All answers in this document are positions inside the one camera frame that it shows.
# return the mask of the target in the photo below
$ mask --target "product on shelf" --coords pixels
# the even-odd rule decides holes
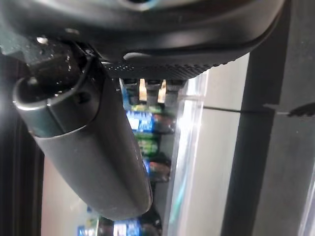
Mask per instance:
[[[150,161],[144,157],[143,163],[151,182],[168,182],[170,179],[171,164],[166,159],[155,158]]]
[[[168,182],[170,178],[171,168],[165,163],[150,162],[150,181],[152,182]]]
[[[137,219],[111,221],[100,217],[97,236],[161,236],[162,223],[159,214],[152,207]]]
[[[84,225],[78,227],[78,236],[97,236],[97,221],[99,214],[87,206],[87,216]]]
[[[176,120],[172,116],[136,111],[126,113],[133,131],[160,134],[175,132]]]
[[[160,135],[152,133],[134,133],[142,156],[156,156],[159,152]]]

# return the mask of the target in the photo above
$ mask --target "blue packaging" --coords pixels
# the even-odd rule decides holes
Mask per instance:
[[[127,118],[133,131],[152,132],[154,127],[154,116],[148,112],[127,111]]]

